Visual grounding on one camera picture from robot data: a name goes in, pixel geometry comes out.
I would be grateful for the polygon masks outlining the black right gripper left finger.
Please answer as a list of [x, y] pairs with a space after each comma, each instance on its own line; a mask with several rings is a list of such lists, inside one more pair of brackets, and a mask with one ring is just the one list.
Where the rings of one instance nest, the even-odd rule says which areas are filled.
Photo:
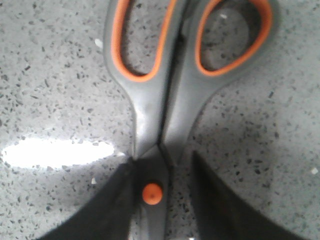
[[40, 240], [127, 240], [138, 203], [140, 164], [122, 163], [101, 190]]

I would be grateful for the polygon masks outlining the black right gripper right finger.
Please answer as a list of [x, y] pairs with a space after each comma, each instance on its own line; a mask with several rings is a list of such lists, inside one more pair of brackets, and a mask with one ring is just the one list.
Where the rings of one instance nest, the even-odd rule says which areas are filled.
[[236, 195], [196, 151], [191, 165], [191, 202], [201, 240], [300, 239]]

